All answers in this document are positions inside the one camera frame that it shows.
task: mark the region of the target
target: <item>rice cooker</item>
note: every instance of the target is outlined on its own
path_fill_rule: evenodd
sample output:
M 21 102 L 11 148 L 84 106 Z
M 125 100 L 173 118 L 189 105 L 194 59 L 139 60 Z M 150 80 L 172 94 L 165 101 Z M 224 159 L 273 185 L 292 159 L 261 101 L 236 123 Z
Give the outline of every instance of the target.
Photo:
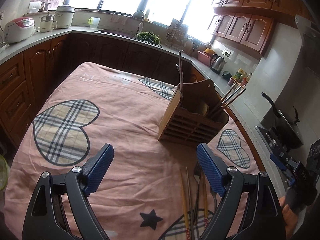
M 55 13 L 57 29 L 69 28 L 72 23 L 75 8 L 67 5 L 58 6 Z
M 4 27 L 4 42 L 15 43 L 29 38 L 33 33 L 35 21 L 30 17 L 20 17 L 8 22 Z

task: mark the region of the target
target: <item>black star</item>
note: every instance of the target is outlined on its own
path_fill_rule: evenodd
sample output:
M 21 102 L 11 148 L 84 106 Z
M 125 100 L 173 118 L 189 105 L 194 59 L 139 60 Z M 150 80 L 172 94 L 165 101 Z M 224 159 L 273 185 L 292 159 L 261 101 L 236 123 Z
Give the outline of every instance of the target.
M 157 222 L 163 220 L 161 217 L 157 217 L 155 210 L 153 209 L 150 214 L 140 213 L 143 218 L 143 222 L 140 227 L 151 227 L 153 230 L 157 228 Z

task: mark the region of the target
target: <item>kitchen counter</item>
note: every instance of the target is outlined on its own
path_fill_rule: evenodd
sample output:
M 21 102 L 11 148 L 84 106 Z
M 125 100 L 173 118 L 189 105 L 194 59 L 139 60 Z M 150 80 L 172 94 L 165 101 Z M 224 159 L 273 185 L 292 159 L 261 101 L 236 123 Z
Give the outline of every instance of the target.
M 173 56 L 178 56 L 178 51 L 171 49 L 169 47 L 166 47 L 164 45 L 163 45 L 163 48 L 161 48 L 159 46 L 155 46 L 149 43 L 145 43 L 142 41 L 134 40 L 134 39 L 123 37 L 123 36 L 113 35 L 109 33 L 95 32 L 94 29 L 90 29 L 89 27 L 71 26 L 68 29 L 58 29 L 58 30 L 53 30 L 51 32 L 47 32 L 47 33 L 40 33 L 40 32 L 35 33 L 33 36 L 29 37 L 24 41 L 21 41 L 16 44 L 12 44 L 9 47 L 4 46 L 0 48 L 0 65 L 5 61 L 9 60 L 11 57 L 14 57 L 15 55 L 24 51 L 25 49 L 28 49 L 34 45 L 40 44 L 41 42 L 44 42 L 52 38 L 59 37 L 61 35 L 65 35 L 71 32 L 104 36 L 104 37 L 114 38 L 122 41 L 128 41 L 131 43 L 139 44 L 145 47 L 149 47 L 149 48 L 161 51 L 163 53 L 167 53 Z M 221 97 L 223 97 L 228 92 L 230 87 L 228 86 L 228 82 L 224 80 L 222 76 L 217 75 L 216 73 L 211 71 L 207 65 L 201 63 L 195 58 L 192 58 L 184 53 L 182 53 L 182 57 L 184 60 L 191 62 L 191 64 L 205 78 L 211 79 L 214 82 L 215 88 Z M 277 195 L 279 197 L 284 196 L 285 195 L 284 184 L 281 180 L 281 177 L 276 165 L 270 161 L 270 158 L 269 158 L 270 154 L 267 147 L 264 145 L 261 137 L 258 135 L 257 131 L 255 130 L 255 126 L 260 125 L 260 123 L 258 119 L 255 117 L 255 115 L 252 113 L 252 111 L 250 110 L 250 105 L 246 102 L 243 95 L 241 95 L 237 100 L 235 100 L 232 104 L 230 104 L 229 107 L 233 111 L 235 116 L 238 118 L 238 120 L 244 127 L 245 131 L 247 132 L 248 136 L 250 137 L 252 143 L 254 144 L 265 166 L 265 169 L 268 175 L 270 176 L 270 179 L 277 192 Z

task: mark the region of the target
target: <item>fork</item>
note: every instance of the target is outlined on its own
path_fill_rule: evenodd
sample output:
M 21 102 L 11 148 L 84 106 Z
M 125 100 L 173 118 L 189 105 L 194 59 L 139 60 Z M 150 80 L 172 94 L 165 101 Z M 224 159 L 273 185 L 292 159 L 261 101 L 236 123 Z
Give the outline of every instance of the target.
M 197 162 L 195 169 L 193 171 L 193 177 L 195 178 L 196 182 L 198 183 L 198 189 L 197 189 L 197 197 L 196 197 L 196 203 L 194 208 L 194 215 L 193 215 L 193 224 L 196 225 L 198 223 L 198 213 L 199 213 L 199 189 L 200 189 L 200 179 L 201 179 L 201 173 L 202 168 L 199 163 Z

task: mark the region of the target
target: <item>hand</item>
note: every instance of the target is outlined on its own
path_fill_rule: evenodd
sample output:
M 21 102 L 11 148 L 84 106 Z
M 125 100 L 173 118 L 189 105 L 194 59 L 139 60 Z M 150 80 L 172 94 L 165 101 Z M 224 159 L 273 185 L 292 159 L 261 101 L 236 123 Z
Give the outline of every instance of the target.
M 280 198 L 279 202 L 280 202 L 281 208 L 283 208 L 285 197 Z M 287 240 L 289 240 L 293 236 L 294 229 L 297 226 L 298 216 L 292 212 L 288 204 L 285 205 L 285 207 L 282 209 L 282 215 L 284 218 L 284 222 L 286 223 L 286 226 L 285 226 L 286 238 Z

